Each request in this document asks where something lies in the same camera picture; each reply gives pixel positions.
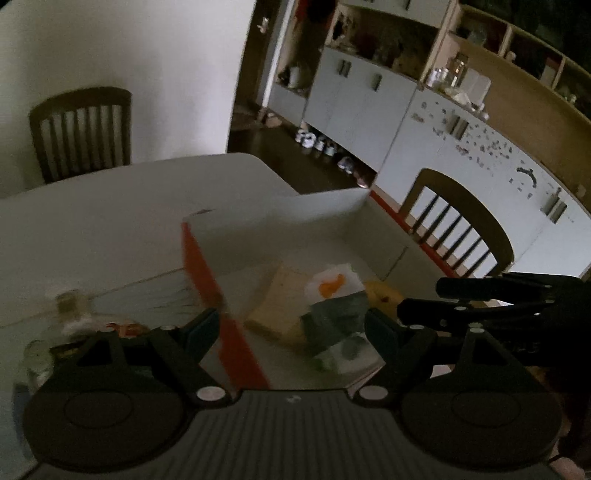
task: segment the white wall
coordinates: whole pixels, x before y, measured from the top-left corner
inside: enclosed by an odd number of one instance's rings
[[[132,162],[226,151],[255,0],[12,0],[0,11],[0,197],[43,183],[28,113],[87,86],[133,94]]]

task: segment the white cabinet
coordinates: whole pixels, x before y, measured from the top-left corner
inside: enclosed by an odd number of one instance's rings
[[[344,0],[342,3],[379,10],[439,28],[449,0]]]
[[[335,107],[349,55],[325,48],[320,58],[314,85],[308,98],[304,120],[321,132],[326,131]]]
[[[271,88],[269,108],[292,124],[299,126],[304,116],[305,107],[305,97],[298,95],[293,90],[278,83]]]
[[[323,133],[350,150],[353,145],[357,120],[365,105],[368,88],[364,84],[366,63],[349,57],[343,73],[344,81],[339,89],[330,121]]]
[[[304,120],[379,171],[416,82],[325,48]]]
[[[457,116],[469,123],[460,140],[449,134]],[[553,224],[540,209],[556,180],[499,132],[427,89],[415,93],[375,184],[402,204],[423,168],[458,181],[493,214],[515,253],[511,271],[577,276],[591,263],[591,219],[576,200],[560,194],[568,207]]]
[[[396,131],[417,88],[414,80],[368,64],[364,70],[365,104],[355,121],[349,151],[375,171],[384,163]]]

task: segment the door handle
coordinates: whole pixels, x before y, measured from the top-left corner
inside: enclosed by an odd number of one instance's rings
[[[384,77],[381,74],[379,74],[379,73],[376,75],[376,80],[375,80],[374,86],[372,88],[372,90],[374,92],[377,92],[379,90],[379,86],[382,85],[382,79],[383,78]]]
[[[269,17],[263,17],[261,24],[256,26],[263,35],[267,33],[269,29]]]
[[[348,61],[347,62],[347,67],[345,68],[345,72],[344,72],[344,75],[345,75],[345,78],[346,79],[349,78],[349,72],[351,71],[351,66],[352,66],[351,62]]]

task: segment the circular pad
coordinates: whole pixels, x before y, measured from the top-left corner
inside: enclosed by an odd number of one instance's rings
[[[23,427],[38,460],[71,471],[114,471],[143,463],[178,439],[186,412],[176,392],[122,371],[94,373],[52,378],[28,403]]]
[[[402,399],[402,426],[421,448],[464,468],[499,471],[545,459],[561,425],[552,396],[500,391],[494,383],[462,381],[454,372],[432,378]]]

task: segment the doorway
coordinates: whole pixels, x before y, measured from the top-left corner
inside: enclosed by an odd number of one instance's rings
[[[236,85],[232,131],[262,126],[257,121],[258,93],[280,4],[280,0],[257,0],[255,4]]]

